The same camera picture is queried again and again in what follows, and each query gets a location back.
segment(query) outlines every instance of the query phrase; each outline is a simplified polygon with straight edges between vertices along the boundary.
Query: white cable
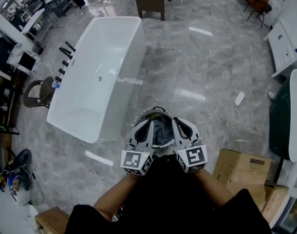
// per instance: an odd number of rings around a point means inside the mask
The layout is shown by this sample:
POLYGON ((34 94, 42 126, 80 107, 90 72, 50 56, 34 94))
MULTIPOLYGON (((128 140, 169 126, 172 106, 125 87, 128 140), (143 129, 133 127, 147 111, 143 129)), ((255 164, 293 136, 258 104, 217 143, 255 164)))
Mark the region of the white cable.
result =
POLYGON ((234 105, 222 104, 220 107, 218 107, 218 108, 216 109, 216 111, 213 113, 213 115, 211 116, 211 118, 209 119, 209 121, 207 121, 206 124, 205 124, 205 131, 204 131, 204 145, 205 145, 205 141, 206 141, 206 126, 207 126, 207 124, 212 120, 212 118, 214 117, 214 115, 216 114, 216 112, 217 112, 220 108, 222 108, 223 106, 234 107, 234 106, 236 106, 236 104, 235 104, 235 103, 234 103, 234 105))
POLYGON ((99 175, 96 173, 95 169, 93 168, 93 166, 92 166, 92 164, 91 164, 91 162, 90 162, 90 160, 89 160, 89 158, 88 158, 88 156, 87 156, 87 154, 86 154, 85 149, 82 147, 82 145, 80 144, 80 142, 78 141, 77 138, 76 138, 76 141, 77 141, 77 143, 80 145, 81 149, 84 151, 84 153, 85 153, 85 155, 86 155, 86 157, 87 157, 87 160, 89 161, 89 163, 90 163, 90 165, 91 165, 91 168, 92 168, 92 170, 94 171, 95 175, 98 177, 98 179, 100 180, 100 182, 102 183, 102 185, 106 188, 106 190, 109 190, 109 189, 105 186, 105 184, 102 182, 102 180, 99 178, 99 175))

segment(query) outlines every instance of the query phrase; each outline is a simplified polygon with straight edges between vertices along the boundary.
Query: white bathtub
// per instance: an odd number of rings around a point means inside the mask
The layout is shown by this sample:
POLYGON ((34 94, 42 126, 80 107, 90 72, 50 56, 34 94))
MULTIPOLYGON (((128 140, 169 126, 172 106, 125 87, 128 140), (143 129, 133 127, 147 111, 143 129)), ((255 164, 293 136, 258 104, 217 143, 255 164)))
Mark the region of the white bathtub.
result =
POLYGON ((88 143, 115 141, 146 51, 141 19, 95 18, 75 49, 47 122, 88 143))

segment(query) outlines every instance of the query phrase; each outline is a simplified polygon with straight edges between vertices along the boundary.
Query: tile floor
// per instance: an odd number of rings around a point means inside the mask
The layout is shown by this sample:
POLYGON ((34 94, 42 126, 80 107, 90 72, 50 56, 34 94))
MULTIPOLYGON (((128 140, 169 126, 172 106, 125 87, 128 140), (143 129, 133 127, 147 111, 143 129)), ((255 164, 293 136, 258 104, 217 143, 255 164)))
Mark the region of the tile floor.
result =
MULTIPOLYGON (((91 5, 97 0, 88 0, 91 5)), ((87 7, 78 14, 72 8, 60 18, 59 28, 50 31, 41 67, 33 79, 55 76, 64 56, 58 51, 64 41, 76 44, 94 17, 137 16, 135 0, 110 0, 105 5, 87 7)), ((195 123, 204 137, 205 122, 223 103, 232 103, 240 91, 246 95, 239 107, 223 107, 209 122, 206 145, 207 169, 212 172, 221 148, 277 159, 268 148, 268 109, 266 91, 276 92, 280 84, 271 79, 271 53, 263 38, 269 32, 245 3, 239 0, 172 0, 165 2, 166 21, 160 14, 146 13, 143 19, 148 50, 139 72, 139 83, 117 142, 87 144, 91 151, 114 162, 112 167, 91 160, 107 187, 124 176, 120 151, 135 117, 152 106, 162 106, 174 116, 195 123)), ((46 122, 46 108, 19 111, 19 136, 13 137, 18 153, 29 148, 34 170, 43 189, 45 202, 70 213, 75 204, 93 204, 105 188, 90 167, 76 139, 46 122)), ((42 201, 33 188, 33 200, 42 201)))

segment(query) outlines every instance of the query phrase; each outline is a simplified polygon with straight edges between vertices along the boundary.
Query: black shirt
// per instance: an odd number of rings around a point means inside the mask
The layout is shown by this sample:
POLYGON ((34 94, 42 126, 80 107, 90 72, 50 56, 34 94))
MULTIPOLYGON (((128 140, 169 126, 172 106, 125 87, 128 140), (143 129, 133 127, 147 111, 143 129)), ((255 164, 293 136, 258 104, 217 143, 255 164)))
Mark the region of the black shirt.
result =
POLYGON ((151 233, 163 229, 184 233, 271 233, 246 189, 214 210, 195 176, 186 174, 174 155, 153 161, 126 199, 117 222, 108 222, 91 206, 76 205, 65 233, 151 233))

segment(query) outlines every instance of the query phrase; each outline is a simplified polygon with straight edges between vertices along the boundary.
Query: power cord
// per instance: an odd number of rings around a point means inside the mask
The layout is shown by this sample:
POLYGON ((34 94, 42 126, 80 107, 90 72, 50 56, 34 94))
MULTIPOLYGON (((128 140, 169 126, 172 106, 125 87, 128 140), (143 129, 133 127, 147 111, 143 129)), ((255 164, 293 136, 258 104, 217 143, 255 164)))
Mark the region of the power cord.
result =
POLYGON ((76 141, 77 141, 77 143, 80 145, 81 149, 84 151, 84 154, 86 155, 87 160, 89 161, 89 163, 90 163, 90 165, 91 165, 91 168, 92 168, 92 170, 94 171, 95 175, 98 177, 98 179, 100 180, 100 182, 102 183, 102 185, 106 188, 106 190, 109 190, 109 189, 105 186, 105 184, 102 182, 102 180, 99 178, 99 175, 96 173, 95 169, 93 168, 93 166, 92 166, 92 164, 91 164, 91 162, 90 162, 90 160, 89 160, 89 157, 88 157, 87 154, 86 154, 85 149, 82 147, 82 145, 80 144, 80 142, 78 141, 77 138, 76 138, 76 141))
POLYGON ((218 108, 216 109, 216 111, 213 113, 213 115, 211 116, 211 118, 210 118, 210 119, 206 122, 206 124, 205 124, 205 130, 204 130, 204 145, 205 145, 205 141, 206 141, 206 126, 207 126, 207 124, 212 120, 212 118, 214 117, 214 115, 216 114, 216 112, 217 112, 220 108, 222 108, 223 106, 235 107, 236 104, 235 104, 235 103, 234 103, 234 105, 222 104, 220 107, 218 107, 218 108))
POLYGON ((98 2, 97 4, 91 4, 91 5, 86 5, 84 6, 80 11, 78 11, 77 13, 75 13, 75 16, 78 16, 79 14, 81 14, 87 7, 90 7, 90 6, 97 6, 101 3, 103 3, 104 0, 100 0, 100 2, 98 2))
MULTIPOLYGON (((37 165, 35 165, 34 163, 31 163, 31 164, 33 164, 35 166, 35 168, 31 171, 31 173, 32 173, 33 179, 36 181, 38 187, 40 188, 40 191, 41 191, 41 194, 42 194, 42 204, 43 204, 45 202, 45 194, 43 193, 43 190, 42 190, 40 184, 38 183, 38 181, 36 179, 36 176, 35 176, 35 174, 33 172, 37 168, 37 165)), ((25 171, 29 174, 29 176, 31 176, 31 173, 28 170, 25 169, 25 171)))

